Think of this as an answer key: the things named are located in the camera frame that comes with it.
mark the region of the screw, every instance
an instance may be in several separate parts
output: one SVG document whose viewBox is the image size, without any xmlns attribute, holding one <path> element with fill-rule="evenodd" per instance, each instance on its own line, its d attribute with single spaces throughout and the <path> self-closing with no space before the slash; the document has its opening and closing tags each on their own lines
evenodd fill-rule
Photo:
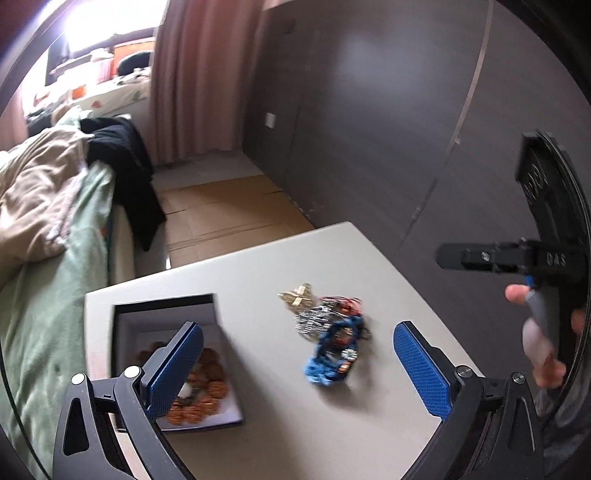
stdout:
<svg viewBox="0 0 591 480">
<path fill-rule="evenodd" d="M 72 377 L 72 383 L 74 385 L 80 385 L 85 378 L 86 376 L 84 374 L 76 374 Z"/>
<path fill-rule="evenodd" d="M 525 383 L 524 375 L 520 374 L 519 372 L 515 372 L 512 377 L 513 377 L 513 382 L 518 383 L 519 385 Z"/>
<path fill-rule="evenodd" d="M 460 365 L 459 367 L 457 367 L 456 372 L 462 378 L 470 378 L 474 374 L 472 369 L 470 367 L 467 367 L 466 365 Z"/>
<path fill-rule="evenodd" d="M 139 375 L 139 372 L 140 368 L 132 365 L 131 367 L 127 367 L 123 373 L 127 378 L 135 378 Z"/>
</svg>

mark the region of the wall outlet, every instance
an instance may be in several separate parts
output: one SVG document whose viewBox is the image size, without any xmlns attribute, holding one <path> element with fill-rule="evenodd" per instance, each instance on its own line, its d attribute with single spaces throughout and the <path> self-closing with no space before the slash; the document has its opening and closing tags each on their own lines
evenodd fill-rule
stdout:
<svg viewBox="0 0 591 480">
<path fill-rule="evenodd" d="M 265 115 L 265 127 L 275 128 L 275 119 L 277 117 L 272 113 L 267 112 Z"/>
</svg>

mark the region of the open box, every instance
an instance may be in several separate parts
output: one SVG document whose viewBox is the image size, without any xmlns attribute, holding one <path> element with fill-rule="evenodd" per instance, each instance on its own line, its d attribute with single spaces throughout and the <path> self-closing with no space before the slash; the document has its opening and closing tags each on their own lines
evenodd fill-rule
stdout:
<svg viewBox="0 0 591 480">
<path fill-rule="evenodd" d="M 197 323 L 203 330 L 204 346 L 219 354 L 228 386 L 227 395 L 221 399 L 219 411 L 199 423 L 185 422 L 173 425 L 165 417 L 157 420 L 164 432 L 217 429 L 242 423 L 243 416 L 238 397 L 232 387 L 228 363 L 225 358 L 223 330 L 218 321 L 214 295 L 199 295 L 115 305 L 113 313 L 113 339 L 111 376 L 118 377 L 125 368 L 138 365 L 138 354 L 154 342 L 168 342 L 186 321 Z M 124 431 L 120 419 L 118 429 Z"/>
</svg>

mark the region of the white table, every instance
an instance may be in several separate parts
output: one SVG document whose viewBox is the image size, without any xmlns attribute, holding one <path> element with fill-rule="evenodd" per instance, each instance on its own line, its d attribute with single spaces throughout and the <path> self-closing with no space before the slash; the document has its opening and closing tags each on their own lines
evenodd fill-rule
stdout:
<svg viewBox="0 0 591 480">
<path fill-rule="evenodd" d="M 314 345 L 295 332 L 277 293 L 303 282 L 319 296 L 364 302 L 373 339 L 362 346 L 345 385 L 317 387 L 302 373 Z M 168 437 L 200 480 L 400 479 L 439 423 L 392 350 L 392 331 L 403 320 L 412 320 L 454 364 L 479 373 L 404 277 L 343 223 L 88 294 L 91 379 L 109 376 L 114 304 L 212 292 L 232 346 L 232 382 L 245 422 Z M 134 474 L 148 478 L 128 438 L 119 438 Z"/>
</svg>

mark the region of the pink curtain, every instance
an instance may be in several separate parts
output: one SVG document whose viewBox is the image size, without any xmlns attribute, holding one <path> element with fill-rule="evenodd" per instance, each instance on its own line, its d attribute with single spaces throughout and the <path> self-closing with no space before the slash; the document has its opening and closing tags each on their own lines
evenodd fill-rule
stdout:
<svg viewBox="0 0 591 480">
<path fill-rule="evenodd" d="M 10 150 L 28 137 L 19 87 L 0 116 L 0 150 Z"/>
<path fill-rule="evenodd" d="M 170 0 L 152 63 L 152 159 L 241 144 L 265 0 Z"/>
</svg>

